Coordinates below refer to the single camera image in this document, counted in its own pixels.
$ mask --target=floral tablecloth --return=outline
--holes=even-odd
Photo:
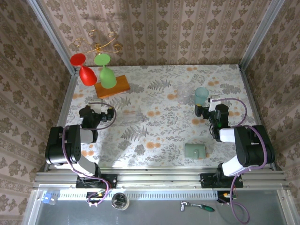
[[[99,75],[101,67],[92,67]],[[99,131],[95,144],[83,144],[82,154],[101,167],[124,166],[217,166],[235,155],[233,143],[216,142],[209,133],[210,123],[194,113],[194,96],[186,105],[177,102],[177,90],[189,85],[206,87],[210,95],[239,98],[247,106],[245,124],[255,123],[237,65],[134,66],[111,67],[116,76],[126,75],[131,90],[104,99],[117,110],[115,124]],[[80,124],[78,111],[97,98],[94,87],[78,79],[67,125]],[[244,108],[229,106],[229,125],[238,124]],[[126,123],[126,113],[136,112],[136,123]],[[184,157],[186,143],[204,143],[206,158]]]

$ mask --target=green handle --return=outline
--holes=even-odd
[[[208,211],[208,212],[214,212],[214,211],[215,211],[214,208],[212,208],[212,207],[210,207],[210,206],[207,206],[207,205],[202,205],[202,209],[203,209],[203,210],[206,210],[206,211]]]

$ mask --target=clear plastic cup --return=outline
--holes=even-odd
[[[177,89],[177,102],[183,105],[187,104],[191,95],[192,91],[188,86],[180,86]]]
[[[195,91],[195,105],[203,105],[208,98],[208,94],[206,88],[197,88]]]
[[[122,126],[131,126],[145,122],[140,106],[136,106],[134,109],[132,107],[124,107],[122,115]]]

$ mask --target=gray floor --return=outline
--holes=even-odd
[[[251,225],[286,224],[275,191],[240,191],[238,202],[249,211]],[[180,211],[180,201],[130,201],[125,211],[116,210],[110,201],[89,207],[85,201],[58,201],[56,205],[42,204],[37,225],[237,225],[229,206],[216,201],[190,201],[212,206],[215,212],[196,207]],[[241,209],[238,215],[245,219]]]

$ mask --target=wall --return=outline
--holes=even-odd
[[[238,64],[270,0],[40,0],[68,54],[73,42],[115,31],[122,52],[110,65]],[[94,65],[87,54],[86,65]]]
[[[246,73],[300,212],[300,1],[285,1]]]
[[[0,1],[0,224],[20,224],[70,74],[27,2]]]

